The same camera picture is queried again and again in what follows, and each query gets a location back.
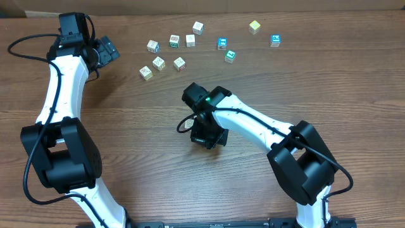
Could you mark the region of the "white block red trim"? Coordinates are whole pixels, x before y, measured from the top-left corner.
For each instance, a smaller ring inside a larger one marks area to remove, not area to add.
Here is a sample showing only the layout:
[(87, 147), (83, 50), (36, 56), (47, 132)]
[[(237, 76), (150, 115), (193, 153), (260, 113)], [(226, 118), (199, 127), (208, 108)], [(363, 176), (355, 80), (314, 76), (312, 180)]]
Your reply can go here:
[(184, 123), (184, 129), (187, 130), (187, 129), (192, 128), (193, 124), (194, 124), (193, 119), (186, 120), (185, 123)]

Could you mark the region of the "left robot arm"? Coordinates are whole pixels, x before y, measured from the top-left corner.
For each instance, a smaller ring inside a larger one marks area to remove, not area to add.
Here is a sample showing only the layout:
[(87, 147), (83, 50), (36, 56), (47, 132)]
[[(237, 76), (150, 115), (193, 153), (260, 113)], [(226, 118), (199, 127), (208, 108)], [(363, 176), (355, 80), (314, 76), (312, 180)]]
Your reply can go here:
[(94, 24), (84, 13), (59, 15), (59, 33), (44, 62), (50, 81), (34, 125), (20, 139), (28, 155), (23, 175), (26, 197), (38, 205), (72, 199), (93, 227), (130, 227), (101, 178), (100, 152), (80, 121), (82, 95), (89, 74), (119, 57), (108, 37), (95, 38)]

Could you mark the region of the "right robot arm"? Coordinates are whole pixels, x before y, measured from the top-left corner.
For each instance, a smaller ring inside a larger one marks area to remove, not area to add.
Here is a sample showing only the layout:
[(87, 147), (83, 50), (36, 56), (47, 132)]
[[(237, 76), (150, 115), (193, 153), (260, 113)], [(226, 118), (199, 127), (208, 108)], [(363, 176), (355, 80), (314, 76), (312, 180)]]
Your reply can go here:
[(305, 121), (280, 122), (252, 109), (223, 87), (211, 92), (191, 83), (182, 101), (193, 111), (190, 139), (212, 149), (234, 131), (261, 148), (280, 187), (297, 203), (297, 227), (330, 227), (325, 196), (337, 162), (316, 129)]

